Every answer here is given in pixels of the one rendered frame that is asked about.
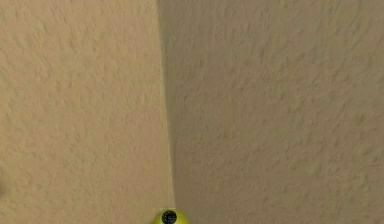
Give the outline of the yellow-green round vase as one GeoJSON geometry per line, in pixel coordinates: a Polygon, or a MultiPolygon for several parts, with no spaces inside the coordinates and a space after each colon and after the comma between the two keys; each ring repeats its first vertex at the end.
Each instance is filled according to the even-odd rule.
{"type": "Polygon", "coordinates": [[[152,224],[189,224],[189,221],[181,211],[167,209],[160,212],[152,224]]]}

